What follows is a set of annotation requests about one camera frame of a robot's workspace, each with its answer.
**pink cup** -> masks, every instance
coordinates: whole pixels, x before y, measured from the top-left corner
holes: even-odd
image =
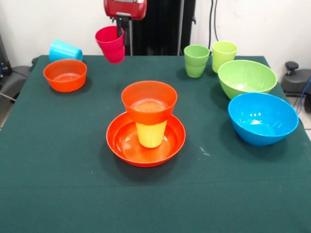
[[[118,38],[118,28],[109,26],[100,29],[95,35],[99,47],[110,63],[120,63],[125,58],[124,31]]]

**orange bowl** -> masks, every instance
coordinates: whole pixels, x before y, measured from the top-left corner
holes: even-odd
[[[171,115],[163,136],[163,142],[156,148],[143,147],[138,140],[135,122],[125,112],[117,116],[106,133],[110,149],[125,162],[140,167],[158,166],[173,158],[183,147],[186,131],[177,117]]]
[[[64,59],[52,62],[43,71],[51,88],[59,92],[72,92],[86,82],[87,66],[81,61]]]

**cup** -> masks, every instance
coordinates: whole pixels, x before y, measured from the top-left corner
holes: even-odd
[[[199,78],[205,70],[209,49],[202,45],[189,45],[184,49],[186,72],[189,77]]]
[[[161,145],[167,119],[177,102],[175,89],[158,81],[141,81],[126,87],[121,99],[136,123],[140,144],[147,148]]]
[[[81,49],[67,44],[60,40],[54,40],[50,46],[49,59],[50,62],[63,59],[75,59],[82,61],[83,54]]]
[[[229,41],[218,41],[213,44],[213,62],[212,68],[218,73],[222,64],[233,61],[237,54],[238,46]]]
[[[125,58],[124,31],[118,37],[118,27],[109,26],[100,29],[95,35],[99,47],[110,63],[117,64]]]

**light green bowl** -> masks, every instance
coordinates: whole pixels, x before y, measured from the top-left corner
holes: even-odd
[[[247,92],[269,93],[277,84],[277,76],[269,67],[253,61],[235,60],[218,70],[220,84],[232,99]]]

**tile floor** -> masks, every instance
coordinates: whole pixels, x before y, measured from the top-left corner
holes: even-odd
[[[296,97],[288,97],[291,105],[295,103]],[[11,110],[13,109],[14,105],[10,102],[6,104],[6,106],[3,108],[3,111],[0,112],[0,130],[2,129],[3,125],[5,124],[6,119],[9,117]],[[309,136],[311,140],[311,113],[306,113],[305,109],[302,108],[299,118],[302,121],[306,133]]]

